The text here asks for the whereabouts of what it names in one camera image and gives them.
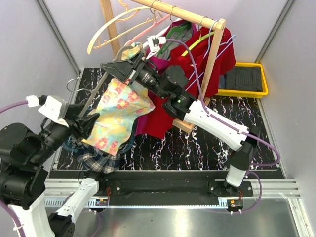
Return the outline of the floral pastel garment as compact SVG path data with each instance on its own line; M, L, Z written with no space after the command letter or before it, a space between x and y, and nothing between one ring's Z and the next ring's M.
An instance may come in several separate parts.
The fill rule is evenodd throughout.
M120 145L131 136L134 121L155 109L148 90L138 83L127 86L117 78L111 80L96 109L99 113L92 133L83 142L111 155L116 155Z

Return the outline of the navy plaid skirt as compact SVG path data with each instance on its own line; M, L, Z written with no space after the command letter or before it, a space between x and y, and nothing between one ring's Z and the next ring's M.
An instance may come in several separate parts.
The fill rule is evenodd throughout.
M99 172L99 173L112 173L119 170L121 156L96 156L93 157L91 154L84 154L81 157L76 158L75 154L71 152L73 157L80 162L87 170Z

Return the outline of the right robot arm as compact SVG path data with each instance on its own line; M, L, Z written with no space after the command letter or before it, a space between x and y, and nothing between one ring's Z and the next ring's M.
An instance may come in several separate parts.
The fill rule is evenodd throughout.
M233 150L224 190L231 196L241 191L241 183L257 151L259 128L234 123L188 93L185 86L189 80L180 66L169 66L159 74L141 52L129 59L106 62L100 66L125 85L130 86L136 82L165 99L162 107L173 118L192 123L224 141Z

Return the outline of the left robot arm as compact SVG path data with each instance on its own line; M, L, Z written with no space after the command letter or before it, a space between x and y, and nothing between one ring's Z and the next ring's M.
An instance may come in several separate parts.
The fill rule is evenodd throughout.
M72 237L75 223L93 195L102 195L105 181L93 172L85 174L80 186L56 212L47 215L44 196L48 172L43 164L70 136L86 139L98 113L79 117L81 104L66 109L66 125L43 124L39 134L22 123L0 132L0 205L11 216L21 237Z

